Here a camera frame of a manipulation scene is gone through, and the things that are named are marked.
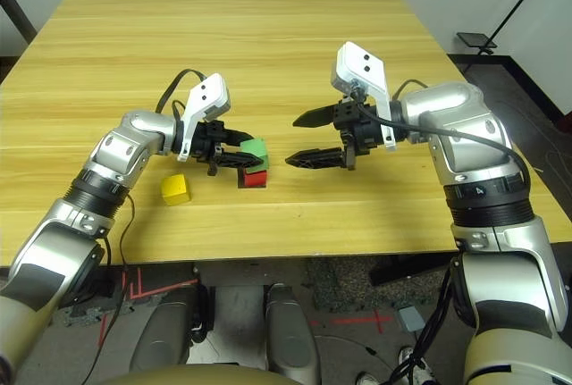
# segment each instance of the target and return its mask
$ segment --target wooden table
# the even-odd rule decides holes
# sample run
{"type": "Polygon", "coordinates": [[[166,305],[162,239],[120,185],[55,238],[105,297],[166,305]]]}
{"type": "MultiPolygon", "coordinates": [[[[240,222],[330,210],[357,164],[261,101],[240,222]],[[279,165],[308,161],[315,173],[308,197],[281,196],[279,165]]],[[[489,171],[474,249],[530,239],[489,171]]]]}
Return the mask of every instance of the wooden table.
{"type": "MultiPolygon", "coordinates": [[[[352,40],[384,59],[390,89],[415,77],[462,80],[401,0],[64,0],[2,92],[1,264],[9,264],[96,142],[129,110],[155,108],[185,67],[220,72],[231,91],[227,127],[264,137],[266,189],[237,189],[236,172],[157,157],[132,194],[131,262],[454,249],[426,146],[359,157],[357,170],[308,171],[284,158],[339,146],[333,127],[293,128],[307,109],[337,101],[330,69],[352,40]],[[185,172],[193,199],[166,206],[163,177],[185,172]]],[[[186,100],[189,77],[175,97],[186,100]]],[[[570,222],[534,175],[532,202],[553,241],[570,222]]],[[[112,243],[127,219],[117,216],[112,243]]],[[[116,249],[115,261],[119,258],[116,249]]]]}

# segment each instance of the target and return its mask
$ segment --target sneaker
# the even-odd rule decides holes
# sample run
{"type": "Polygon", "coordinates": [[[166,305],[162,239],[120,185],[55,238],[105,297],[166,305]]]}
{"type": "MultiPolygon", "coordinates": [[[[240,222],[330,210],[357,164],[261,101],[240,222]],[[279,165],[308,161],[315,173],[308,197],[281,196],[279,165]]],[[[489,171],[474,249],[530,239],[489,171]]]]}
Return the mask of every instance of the sneaker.
{"type": "Polygon", "coordinates": [[[356,385],[379,385],[379,381],[372,374],[362,372],[356,378],[356,385]]]}
{"type": "MultiPolygon", "coordinates": [[[[411,354],[413,354],[412,347],[403,347],[398,356],[398,364],[407,360],[411,354]]],[[[413,368],[413,385],[436,385],[438,382],[435,379],[435,375],[424,358],[421,358],[421,365],[421,367],[415,366],[413,368]]],[[[407,376],[403,378],[403,383],[408,383],[407,376]]]]}

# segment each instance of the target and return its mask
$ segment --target toy block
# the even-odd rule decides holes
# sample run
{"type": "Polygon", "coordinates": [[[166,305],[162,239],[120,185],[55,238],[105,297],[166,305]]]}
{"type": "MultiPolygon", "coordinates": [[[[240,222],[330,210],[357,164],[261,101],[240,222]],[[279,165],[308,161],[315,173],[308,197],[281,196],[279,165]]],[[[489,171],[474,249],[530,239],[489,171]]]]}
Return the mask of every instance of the toy block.
{"type": "Polygon", "coordinates": [[[182,173],[165,178],[161,182],[161,196],[169,206],[190,201],[189,182],[182,173]]]}
{"type": "Polygon", "coordinates": [[[266,171],[246,173],[244,169],[238,169],[239,188],[265,188],[268,173],[266,171]]]}
{"type": "Polygon", "coordinates": [[[255,173],[268,170],[268,151],[266,143],[262,138],[249,139],[240,143],[240,151],[243,153],[251,153],[256,157],[264,160],[264,163],[246,169],[246,173],[255,173]]]}

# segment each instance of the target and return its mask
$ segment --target black cable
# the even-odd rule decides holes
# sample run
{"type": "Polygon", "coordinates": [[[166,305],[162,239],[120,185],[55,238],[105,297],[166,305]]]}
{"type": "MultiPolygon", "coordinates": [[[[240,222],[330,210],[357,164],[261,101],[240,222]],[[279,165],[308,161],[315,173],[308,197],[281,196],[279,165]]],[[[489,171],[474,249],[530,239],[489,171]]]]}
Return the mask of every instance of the black cable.
{"type": "Polygon", "coordinates": [[[451,296],[450,270],[448,269],[443,276],[437,306],[427,321],[427,324],[421,331],[421,334],[413,347],[413,352],[408,359],[403,361],[393,370],[390,378],[382,385],[392,385],[405,376],[408,376],[409,384],[413,384],[413,369],[416,366],[422,365],[421,358],[423,358],[427,349],[433,344],[437,333],[441,329],[443,322],[447,317],[447,312],[449,311],[451,296]]]}
{"type": "Polygon", "coordinates": [[[107,237],[104,238],[105,242],[105,251],[107,251],[107,270],[111,267],[111,245],[109,244],[109,239],[107,237]]]}
{"type": "Polygon", "coordinates": [[[174,80],[171,81],[171,84],[167,87],[165,92],[159,98],[159,102],[157,102],[157,107],[155,108],[156,113],[160,114],[163,111],[163,108],[167,104],[167,101],[169,100],[169,98],[171,97],[172,92],[175,91],[175,89],[177,88],[177,86],[181,82],[182,78],[185,75],[187,75],[189,72],[192,72],[193,74],[197,75],[197,77],[201,81],[204,81],[206,79],[206,75],[203,74],[201,71],[186,69],[186,70],[182,70],[181,72],[179,72],[177,74],[177,76],[174,78],[174,80]]]}
{"type": "Polygon", "coordinates": [[[183,111],[185,111],[186,107],[185,104],[181,102],[179,99],[174,99],[171,102],[172,116],[175,118],[176,121],[179,121],[181,119],[181,113],[179,112],[177,105],[181,106],[183,111]]]}
{"type": "Polygon", "coordinates": [[[130,200],[130,203],[131,203],[131,218],[130,218],[129,222],[127,223],[127,225],[125,226],[125,229],[123,229],[122,235],[119,239],[119,252],[122,256],[123,273],[125,273],[125,282],[123,283],[123,289],[122,289],[121,295],[120,295],[119,299],[117,300],[117,305],[115,306],[114,316],[112,316],[111,321],[109,322],[109,325],[107,326],[107,330],[105,331],[105,334],[104,334],[103,338],[101,339],[101,342],[99,344],[99,348],[97,349],[96,356],[93,360],[93,363],[91,364],[91,367],[89,368],[88,374],[86,375],[86,378],[83,380],[81,385],[85,385],[88,382],[89,377],[91,376],[91,373],[96,368],[97,361],[99,360],[99,356],[101,355],[101,350],[104,347],[105,341],[107,340],[107,336],[109,335],[109,332],[111,331],[111,329],[115,325],[117,318],[119,318],[119,314],[121,313],[121,310],[122,310],[123,299],[127,295],[127,288],[130,285],[129,265],[125,261],[125,255],[123,254],[123,239],[125,238],[125,234],[127,233],[127,230],[129,229],[129,227],[131,226],[131,224],[135,220],[135,202],[133,202],[133,198],[130,195],[127,195],[127,198],[130,200]]]}
{"type": "Polygon", "coordinates": [[[356,340],[353,339],[348,339],[348,338],[343,338],[342,336],[334,336],[332,334],[316,334],[314,336],[315,339],[332,339],[332,340],[339,340],[341,342],[348,342],[348,343],[352,343],[354,345],[357,345],[359,347],[362,347],[370,356],[376,358],[377,360],[379,360],[388,370],[391,370],[391,366],[383,359],[380,357],[379,353],[377,351],[375,351],[372,347],[369,347],[368,345],[364,345],[363,343],[360,343],[356,340]]]}
{"type": "Polygon", "coordinates": [[[401,84],[400,88],[397,89],[397,91],[393,94],[393,96],[391,97],[392,101],[397,101],[398,98],[401,95],[401,91],[408,85],[411,83],[415,83],[419,86],[421,86],[422,88],[428,88],[429,86],[427,86],[423,81],[419,81],[417,79],[409,79],[409,80],[405,80],[403,81],[403,84],[401,84]]]}
{"type": "Polygon", "coordinates": [[[465,132],[457,132],[455,130],[446,130],[446,129],[424,128],[423,126],[401,123],[399,121],[385,120],[367,111],[367,109],[364,107],[364,101],[358,101],[357,109],[362,114],[364,114],[364,116],[367,117],[368,119],[372,121],[377,121],[378,123],[381,123],[383,126],[389,126],[390,128],[431,133],[433,135],[438,135],[441,137],[463,138],[463,139],[468,139],[469,141],[490,146],[492,148],[496,148],[505,155],[512,157],[512,159],[515,161],[518,168],[522,172],[522,179],[523,182],[525,183],[526,190],[530,190],[530,173],[528,172],[528,168],[526,167],[525,161],[523,160],[522,157],[520,157],[520,155],[516,151],[514,151],[511,148],[508,148],[507,146],[499,144],[498,142],[495,141],[491,141],[490,139],[478,137],[477,135],[471,135],[465,132]]]}

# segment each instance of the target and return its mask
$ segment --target yellow cube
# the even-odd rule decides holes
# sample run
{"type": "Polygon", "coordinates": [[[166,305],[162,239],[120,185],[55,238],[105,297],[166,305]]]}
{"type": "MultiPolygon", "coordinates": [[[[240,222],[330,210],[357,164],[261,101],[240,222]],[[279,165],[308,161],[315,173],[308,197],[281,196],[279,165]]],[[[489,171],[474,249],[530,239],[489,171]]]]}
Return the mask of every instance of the yellow cube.
{"type": "Polygon", "coordinates": [[[161,196],[169,206],[190,201],[189,182],[182,173],[167,177],[161,183],[161,196]]]}

